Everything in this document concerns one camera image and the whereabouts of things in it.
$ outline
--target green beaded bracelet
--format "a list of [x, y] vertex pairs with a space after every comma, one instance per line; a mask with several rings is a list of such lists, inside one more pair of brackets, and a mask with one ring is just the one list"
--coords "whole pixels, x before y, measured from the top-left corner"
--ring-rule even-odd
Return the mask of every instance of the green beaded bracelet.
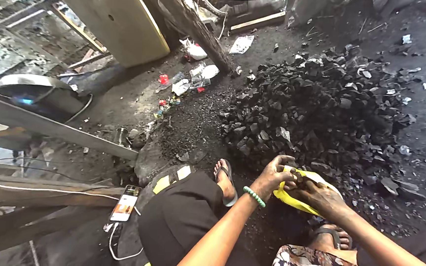
[[252, 189], [250, 189], [248, 186], [245, 186], [245, 187], [243, 187], [243, 191], [248, 192], [249, 195], [251, 195], [255, 200], [257, 200], [257, 202], [259, 203], [259, 205], [261, 207], [265, 208], [266, 204], [262, 201], [262, 199], [254, 191], [252, 191]]

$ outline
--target trash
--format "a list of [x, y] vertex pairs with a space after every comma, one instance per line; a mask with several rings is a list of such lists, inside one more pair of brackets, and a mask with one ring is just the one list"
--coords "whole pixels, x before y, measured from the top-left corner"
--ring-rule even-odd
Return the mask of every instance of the trash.
[[107, 223], [103, 226], [103, 231], [105, 231], [105, 233], [108, 233], [109, 230], [111, 229], [111, 227], [113, 227], [114, 223]]
[[254, 35], [238, 37], [231, 47], [230, 54], [243, 54], [251, 47]]
[[179, 41], [185, 49], [187, 59], [193, 58], [194, 60], [202, 60], [208, 56], [202, 47], [197, 44], [193, 44], [193, 42], [191, 42], [188, 38]]
[[414, 68], [414, 69], [409, 69], [409, 70], [407, 70], [409, 73], [415, 73], [415, 72], [419, 72], [420, 70], [422, 70], [422, 68], [421, 67], [417, 67], [417, 68]]
[[408, 104], [408, 102], [409, 101], [411, 101], [412, 100], [412, 98], [410, 98], [410, 97], [405, 97], [403, 100], [402, 100], [402, 104], [403, 105], [407, 105]]
[[203, 77], [203, 70], [205, 67], [205, 63], [200, 63], [196, 68], [190, 70], [190, 75], [192, 77], [190, 89], [205, 87], [211, 84], [210, 79], [205, 79]]
[[184, 94], [188, 90], [188, 88], [190, 88], [190, 83], [188, 82], [188, 79], [182, 79], [181, 81], [172, 85], [172, 92], [175, 93], [177, 96], [180, 96]]
[[410, 148], [408, 146], [402, 145], [399, 147], [399, 152], [402, 155], [410, 156]]
[[218, 67], [216, 65], [207, 65], [202, 70], [202, 76], [203, 76], [204, 79], [211, 79], [214, 76], [216, 76], [219, 72], [220, 72], [220, 70], [218, 69]]
[[241, 73], [242, 73], [241, 66], [238, 66], [238, 67], [236, 68], [236, 74], [237, 74], [238, 76], [240, 76], [240, 75], [241, 75]]
[[165, 84], [167, 84], [169, 82], [169, 76], [167, 74], [160, 75], [158, 81], [162, 85], [165, 85]]
[[254, 81], [256, 79], [256, 76], [254, 74], [251, 74], [251, 75], [247, 76], [246, 78], [250, 81]]
[[412, 40], [410, 39], [410, 34], [402, 36], [402, 44], [403, 45], [408, 45], [408, 44], [411, 44], [411, 43], [412, 43]]
[[185, 78], [185, 75], [182, 72], [179, 72], [171, 79], [169, 79], [168, 77], [167, 79], [165, 79], [165, 77], [159, 79], [158, 81], [160, 82], [160, 86], [156, 89], [155, 93], [159, 93], [161, 90], [168, 88], [170, 85], [179, 82], [183, 78]]

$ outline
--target white paper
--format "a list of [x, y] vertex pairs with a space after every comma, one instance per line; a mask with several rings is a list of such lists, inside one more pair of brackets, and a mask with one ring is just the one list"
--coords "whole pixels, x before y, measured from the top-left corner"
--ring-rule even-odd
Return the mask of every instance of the white paper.
[[254, 35], [238, 37], [231, 47], [230, 54], [243, 54], [251, 47]]

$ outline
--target wire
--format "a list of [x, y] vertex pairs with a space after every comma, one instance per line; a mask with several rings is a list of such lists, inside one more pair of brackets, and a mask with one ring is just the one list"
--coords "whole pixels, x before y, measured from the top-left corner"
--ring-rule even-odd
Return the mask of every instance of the wire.
[[116, 228], [118, 227], [118, 225], [119, 225], [119, 222], [116, 222], [115, 226], [113, 226], [113, 231], [111, 232], [111, 236], [109, 237], [109, 251], [111, 251], [111, 256], [113, 256], [113, 259], [115, 259], [115, 260], [123, 260], [123, 259], [127, 259], [127, 258], [130, 258], [130, 257], [136, 257], [137, 255], [139, 255], [144, 250], [144, 248], [142, 248], [141, 251], [139, 251], [138, 253], [131, 255], [131, 256], [121, 257], [121, 258], [115, 256], [115, 252], [113, 251], [113, 247], [111, 246], [111, 240], [113, 240], [113, 235], [115, 234], [115, 231], [116, 231]]
[[[16, 190], [53, 191], [53, 192], [62, 192], [62, 193], [69, 193], [69, 194], [83, 194], [83, 195], [88, 195], [88, 196], [98, 196], [98, 197], [105, 197], [105, 198], [119, 200], [118, 198], [107, 196], [107, 195], [92, 194], [92, 193], [86, 193], [86, 192], [80, 192], [80, 191], [67, 191], [67, 190], [58, 190], [58, 189], [50, 189], [50, 188], [27, 188], [27, 187], [17, 187], [17, 186], [3, 185], [3, 184], [0, 184], [0, 187], [1, 188], [8, 188], [8, 189], [16, 189]], [[136, 208], [136, 206], [134, 206], [134, 209], [136, 210], [137, 214], [140, 216], [141, 213]], [[119, 222], [116, 222], [115, 226], [113, 227], [113, 231], [111, 232], [111, 236], [109, 237], [109, 251], [111, 251], [111, 255], [113, 256], [113, 259], [123, 260], [123, 259], [127, 259], [127, 258], [130, 258], [130, 257], [136, 257], [137, 255], [139, 255], [144, 250], [144, 248], [142, 248], [141, 251], [139, 251], [138, 253], [131, 255], [131, 256], [127, 256], [127, 257], [123, 257], [123, 258], [118, 258], [118, 257], [115, 256], [115, 253], [114, 253], [113, 248], [111, 246], [111, 242], [113, 240], [113, 235], [114, 235], [115, 230], [118, 227], [118, 225], [119, 225]]]
[[90, 179], [90, 180], [80, 180], [80, 179], [71, 178], [68, 175], [59, 173], [59, 172], [57, 172], [55, 170], [48, 170], [48, 169], [42, 169], [42, 168], [36, 168], [36, 167], [30, 167], [30, 166], [20, 166], [20, 165], [12, 165], [12, 166], [14, 166], [14, 167], [20, 167], [20, 168], [27, 168], [27, 169], [34, 169], [34, 170], [47, 171], [47, 172], [51, 172], [51, 173], [54, 173], [54, 174], [59, 174], [61, 176], [64, 176], [64, 177], [66, 177], [66, 178], [68, 178], [70, 180], [74, 180], [74, 181], [90, 182], [90, 181], [94, 181], [94, 180], [98, 179], [98, 178], [93, 178], [93, 179]]
[[9, 186], [9, 185], [3, 185], [3, 184], [0, 184], [0, 187], [1, 188], [7, 188], [7, 189], [16, 189], [16, 190], [53, 191], [53, 192], [62, 192], [62, 193], [69, 193], [69, 194], [83, 194], [83, 195], [88, 195], [88, 196], [98, 196], [98, 197], [105, 197], [105, 198], [110, 198], [110, 199], [114, 199], [114, 200], [119, 200], [118, 198], [103, 195], [103, 194], [92, 194], [92, 193], [80, 192], [80, 191], [67, 191], [67, 190], [59, 190], [59, 189], [51, 189], [51, 188], [28, 188], [28, 187]]
[[224, 16], [224, 20], [223, 20], [223, 28], [221, 29], [221, 33], [220, 36], [218, 37], [218, 40], [221, 38], [221, 36], [223, 35], [223, 30], [224, 30], [224, 24], [226, 22], [226, 18], [228, 17], [228, 13], [226, 13], [226, 15]]
[[88, 162], [84, 162], [84, 161], [48, 161], [48, 160], [42, 160], [42, 159], [37, 159], [37, 158], [30, 158], [30, 157], [19, 157], [19, 158], [1, 158], [0, 160], [19, 160], [19, 159], [24, 159], [24, 160], [36, 160], [36, 161], [44, 161], [44, 162], [54, 162], [54, 163], [88, 163]]

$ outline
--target wooden post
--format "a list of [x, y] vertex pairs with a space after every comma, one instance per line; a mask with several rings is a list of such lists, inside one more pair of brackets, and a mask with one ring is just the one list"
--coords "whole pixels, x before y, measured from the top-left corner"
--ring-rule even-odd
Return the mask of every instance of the wooden post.
[[220, 42], [206, 28], [195, 11], [189, 8], [184, 0], [160, 0], [183, 29], [190, 34], [215, 63], [220, 71], [229, 73], [233, 70], [233, 63], [224, 53]]

